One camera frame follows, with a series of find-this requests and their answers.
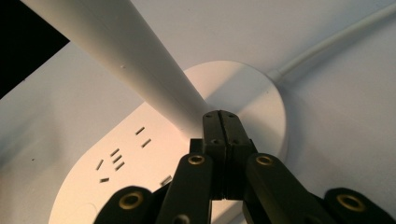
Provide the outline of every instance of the white surface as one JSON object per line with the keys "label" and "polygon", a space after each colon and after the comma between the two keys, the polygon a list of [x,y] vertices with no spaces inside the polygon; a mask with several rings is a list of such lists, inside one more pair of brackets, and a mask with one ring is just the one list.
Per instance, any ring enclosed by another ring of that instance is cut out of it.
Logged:
{"label": "white surface", "polygon": [[136,91],[186,139],[199,137],[204,99],[129,0],[22,0],[110,74]]}
{"label": "white surface", "polygon": [[[182,69],[232,60],[266,73],[394,1],[133,2]],[[392,17],[279,84],[290,170],[318,196],[352,188],[393,217],[395,43]],[[0,101],[2,223],[47,223],[78,158],[142,102],[73,44],[54,58]]]}
{"label": "white surface", "polygon": [[[260,152],[284,158],[285,107],[268,77],[245,64],[225,61],[198,64],[185,73],[210,105],[241,119]],[[93,223],[119,189],[157,190],[174,175],[189,149],[177,127],[143,103],[78,160],[56,196],[49,223]],[[231,221],[241,206],[236,201],[213,202],[212,222]]]}

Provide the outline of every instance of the power strip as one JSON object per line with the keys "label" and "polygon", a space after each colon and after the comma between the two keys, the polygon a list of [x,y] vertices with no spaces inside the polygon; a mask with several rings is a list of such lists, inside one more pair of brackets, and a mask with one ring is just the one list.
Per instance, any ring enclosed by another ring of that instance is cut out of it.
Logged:
{"label": "power strip", "polygon": [[[204,63],[185,73],[209,104],[238,115],[259,151],[285,156],[286,113],[269,78],[234,62]],[[49,223],[93,223],[111,195],[127,186],[155,191],[171,180],[189,147],[172,123],[143,103],[76,163]],[[227,223],[240,211],[240,203],[213,202],[212,222]]]}

